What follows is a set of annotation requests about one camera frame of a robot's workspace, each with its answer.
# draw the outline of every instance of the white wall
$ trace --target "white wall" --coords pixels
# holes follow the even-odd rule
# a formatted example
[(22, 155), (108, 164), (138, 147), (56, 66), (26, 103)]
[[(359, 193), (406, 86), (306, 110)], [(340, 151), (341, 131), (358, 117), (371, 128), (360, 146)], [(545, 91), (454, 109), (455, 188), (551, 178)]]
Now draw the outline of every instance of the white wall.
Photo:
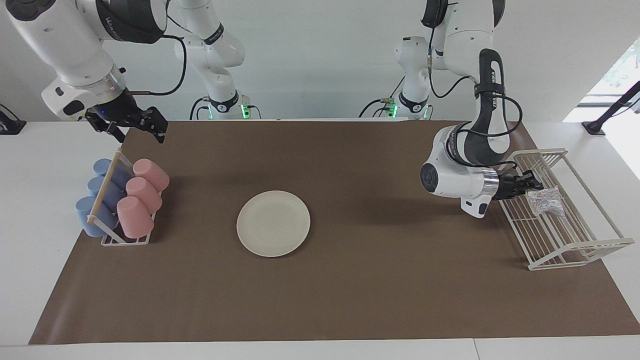
[[(226, 29), (247, 49), (232, 69), (239, 89), (265, 117), (354, 117), (371, 99), (388, 96), (403, 75), (394, 60), (396, 42), (422, 35), (425, 0), (219, 0)], [(170, 13), (180, 20), (176, 4)], [(506, 84), (527, 119), (561, 121), (640, 35), (636, 0), (510, 0), (497, 29)], [(182, 34), (172, 24), (169, 33)], [(37, 96), (53, 72), (18, 37), (0, 12), (0, 101), (30, 120), (50, 120)], [(126, 74), (131, 90), (170, 89), (180, 75), (171, 40), (154, 45), (110, 42), (105, 48)], [(435, 73), (445, 90), (452, 74)], [(166, 99), (140, 98), (169, 119), (185, 118), (204, 95), (189, 73), (183, 88)], [(471, 88), (462, 86), (434, 102), (437, 119), (474, 116)]]

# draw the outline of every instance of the blue cup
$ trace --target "blue cup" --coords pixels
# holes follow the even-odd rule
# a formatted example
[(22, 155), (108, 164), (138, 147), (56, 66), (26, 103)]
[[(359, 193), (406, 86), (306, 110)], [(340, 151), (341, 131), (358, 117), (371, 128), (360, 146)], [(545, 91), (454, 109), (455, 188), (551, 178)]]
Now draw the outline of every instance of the blue cup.
[[(111, 160), (100, 159), (93, 164), (93, 172), (95, 172), (96, 176), (105, 176), (107, 170), (109, 170), (109, 166), (111, 166)], [(124, 191), (127, 188), (127, 181), (131, 180), (132, 177), (133, 175), (120, 165), (117, 165), (113, 171), (113, 176), (111, 176), (111, 182), (116, 184), (120, 190)]]
[[(78, 218), (80, 219), (80, 223), (82, 223), (82, 227), (84, 228), (86, 234), (91, 236), (92, 238), (101, 238), (107, 234), (97, 225), (86, 223), (86, 217), (91, 213), (91, 208), (94, 202), (94, 196), (87, 196), (78, 200), (78, 202), (76, 203), (76, 213), (78, 214)], [(110, 229), (113, 230), (116, 228), (116, 216), (114, 216), (104, 204), (100, 204), (97, 216), (98, 219), (104, 222), (104, 224), (107, 225)]]
[[(103, 181), (104, 176), (96, 176), (93, 179), (89, 180), (89, 183), (86, 185), (87, 190), (89, 190), (89, 195), (97, 197)], [(118, 206), (118, 201), (120, 201), (120, 199), (122, 199), (123, 197), (124, 192), (122, 192), (112, 181), (110, 181), (107, 184), (107, 191), (106, 193), (104, 193), (102, 203), (107, 206), (110, 212), (115, 213)]]

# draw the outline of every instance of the pink cup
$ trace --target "pink cup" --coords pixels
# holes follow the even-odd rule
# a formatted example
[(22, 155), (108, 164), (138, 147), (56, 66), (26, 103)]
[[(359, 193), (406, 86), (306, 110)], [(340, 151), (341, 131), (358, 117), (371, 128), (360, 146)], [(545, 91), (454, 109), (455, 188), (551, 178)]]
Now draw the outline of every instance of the pink cup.
[(142, 201), (150, 214), (160, 210), (162, 206), (162, 198), (144, 177), (134, 177), (127, 182), (127, 195), (135, 196)]
[(130, 239), (142, 238), (151, 233), (154, 221), (145, 205), (135, 196), (127, 196), (118, 201), (118, 219), (125, 236)]
[(156, 188), (156, 192), (161, 192), (169, 186), (169, 175), (161, 169), (158, 164), (149, 159), (140, 159), (133, 164), (133, 173), (136, 176), (144, 177)]

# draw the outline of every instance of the cup rack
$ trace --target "cup rack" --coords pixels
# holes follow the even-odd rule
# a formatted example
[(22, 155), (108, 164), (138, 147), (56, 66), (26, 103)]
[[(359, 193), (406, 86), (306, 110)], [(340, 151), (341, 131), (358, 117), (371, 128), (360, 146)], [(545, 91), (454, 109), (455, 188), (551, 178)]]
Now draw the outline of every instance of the cup rack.
[[(98, 209), (100, 208), (100, 204), (102, 203), (102, 200), (104, 198), (104, 194), (107, 192), (107, 185), (109, 184), (109, 181), (111, 181), (111, 177), (113, 177), (113, 172), (115, 171), (118, 165), (121, 165), (121, 167), (123, 167), (124, 169), (126, 169), (126, 171), (128, 171), (130, 174), (133, 175), (133, 164), (129, 161), (129, 159), (127, 159), (126, 156), (124, 156), (124, 154), (122, 154), (121, 147), (119, 147), (118, 150), (116, 150), (115, 155), (111, 160), (111, 164), (107, 169), (107, 173), (104, 175), (104, 181), (102, 182), (102, 186), (100, 186), (100, 190), (98, 191), (98, 195), (96, 196), (95, 202), (93, 203), (93, 207), (91, 208), (91, 213), (89, 213), (89, 215), (87, 216), (86, 222), (87, 224), (95, 224), (97, 227), (101, 228), (107, 234), (102, 237), (102, 240), (100, 242), (102, 246), (109, 247), (109, 246), (146, 245), (149, 243), (149, 239), (151, 239), (151, 233), (149, 233), (148, 235), (142, 238), (130, 239), (110, 229), (97, 216)], [(152, 220), (156, 219), (156, 213), (151, 214), (151, 219)], [(118, 229), (119, 224), (120, 222), (117, 222), (116, 228), (115, 228), (115, 230), (118, 230), (118, 232), (121, 231), (121, 229)]]

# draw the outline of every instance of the white table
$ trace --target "white table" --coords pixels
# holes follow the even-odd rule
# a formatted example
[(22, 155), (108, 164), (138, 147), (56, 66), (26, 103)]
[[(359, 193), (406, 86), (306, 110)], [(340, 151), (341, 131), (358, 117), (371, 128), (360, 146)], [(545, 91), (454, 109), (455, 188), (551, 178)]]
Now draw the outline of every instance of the white table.
[[(585, 135), (579, 124), (534, 123), (527, 128), (540, 148), (568, 148), (572, 163), (621, 230), (640, 240), (640, 222), (630, 211), (640, 204), (640, 181), (606, 138)], [(93, 177), (91, 166), (99, 158), (110, 158), (117, 147), (113, 138), (94, 133), (86, 123), (32, 122), (19, 136), (0, 137), (0, 359), (618, 360), (640, 356), (640, 336), (24, 346), (80, 231), (73, 206), (86, 196), (86, 182)], [(637, 318), (640, 245), (611, 254), (605, 264)]]

